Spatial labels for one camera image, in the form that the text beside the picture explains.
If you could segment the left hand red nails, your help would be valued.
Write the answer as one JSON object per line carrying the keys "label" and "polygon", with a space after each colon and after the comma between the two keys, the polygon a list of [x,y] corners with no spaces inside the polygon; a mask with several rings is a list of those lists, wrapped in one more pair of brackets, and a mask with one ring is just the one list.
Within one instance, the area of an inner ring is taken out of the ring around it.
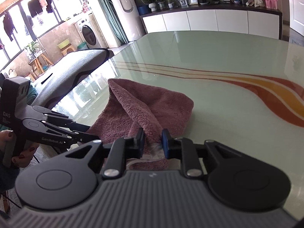
{"label": "left hand red nails", "polygon": [[1,131],[1,162],[6,168],[27,167],[39,143],[18,138],[12,130]]}

